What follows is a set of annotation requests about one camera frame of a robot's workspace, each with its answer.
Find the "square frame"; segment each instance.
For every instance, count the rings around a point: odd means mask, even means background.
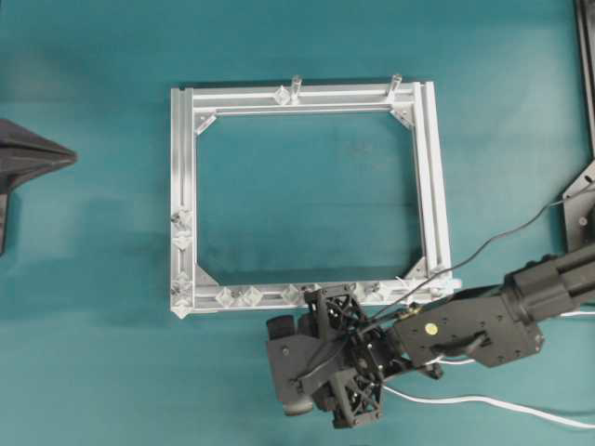
[[[170,307],[180,318],[222,310],[302,307],[303,292],[337,282],[220,285],[200,266],[198,257],[197,163],[199,139],[224,116],[343,112],[389,112],[412,132],[416,167],[422,257],[401,279],[350,282],[363,305],[388,305],[451,267],[444,197],[438,118],[432,82],[302,85],[171,90],[171,287]],[[427,303],[461,286],[451,272],[436,278],[408,298]]]

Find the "black bracket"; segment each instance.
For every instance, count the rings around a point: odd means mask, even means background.
[[[76,153],[0,119],[0,255],[7,236],[8,198],[21,184],[76,163]]]

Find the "screw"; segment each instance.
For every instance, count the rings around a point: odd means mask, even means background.
[[[435,336],[438,334],[438,325],[433,322],[429,322],[424,327],[426,329],[426,333],[430,336]]]

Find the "robotic arm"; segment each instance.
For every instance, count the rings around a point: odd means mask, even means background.
[[[333,413],[335,428],[360,426],[380,418],[382,385],[399,374],[439,379],[441,358],[496,367],[538,353],[545,340],[538,322],[595,299],[595,244],[529,263],[501,285],[382,318],[368,318],[348,285],[304,297],[310,311],[297,326],[293,316],[267,322],[277,398],[287,415],[316,405]]]

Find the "teal table surface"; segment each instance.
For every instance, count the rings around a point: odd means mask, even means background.
[[[455,260],[556,199],[591,159],[570,0],[2,2],[0,116],[80,161],[13,196],[0,444],[592,446],[592,432],[526,415],[389,395],[382,421],[358,429],[287,418],[264,348],[278,313],[169,311],[169,89],[395,72],[436,83]],[[402,274],[420,249],[407,138],[384,114],[215,123],[200,154],[205,267],[225,283]],[[457,276],[499,282],[562,252],[562,235],[552,211]],[[531,359],[392,384],[594,422],[595,321],[543,330]]]

